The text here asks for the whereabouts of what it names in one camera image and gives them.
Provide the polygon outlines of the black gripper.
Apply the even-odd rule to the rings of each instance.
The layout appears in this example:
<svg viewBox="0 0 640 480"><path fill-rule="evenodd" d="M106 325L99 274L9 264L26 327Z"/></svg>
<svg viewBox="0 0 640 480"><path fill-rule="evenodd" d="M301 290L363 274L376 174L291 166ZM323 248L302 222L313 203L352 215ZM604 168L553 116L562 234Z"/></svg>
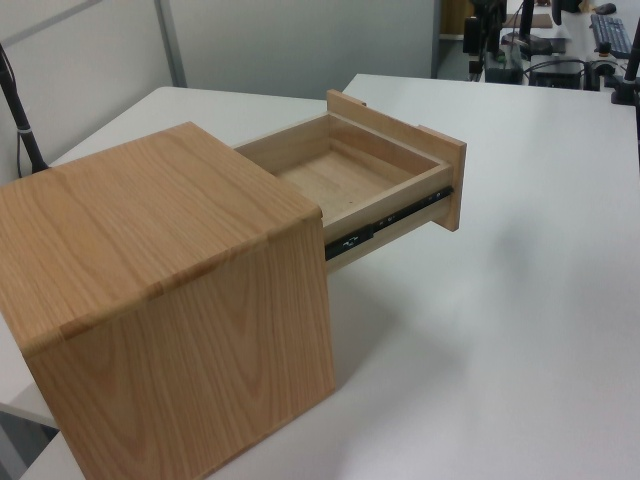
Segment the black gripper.
<svg viewBox="0 0 640 480"><path fill-rule="evenodd" d="M482 21L476 16L467 17L464 21L463 52L469 54L468 79L480 81L482 76L482 56L478 55L482 47Z"/></svg>

